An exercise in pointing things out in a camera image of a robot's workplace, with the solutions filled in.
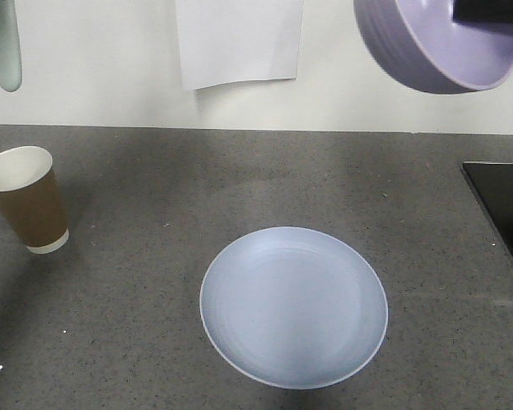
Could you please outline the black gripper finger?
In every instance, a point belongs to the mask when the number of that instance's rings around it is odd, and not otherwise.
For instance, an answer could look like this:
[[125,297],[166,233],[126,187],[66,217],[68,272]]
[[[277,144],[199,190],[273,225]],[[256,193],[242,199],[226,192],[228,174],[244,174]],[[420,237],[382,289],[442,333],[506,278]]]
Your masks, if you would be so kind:
[[460,21],[513,24],[513,0],[457,0],[453,16]]

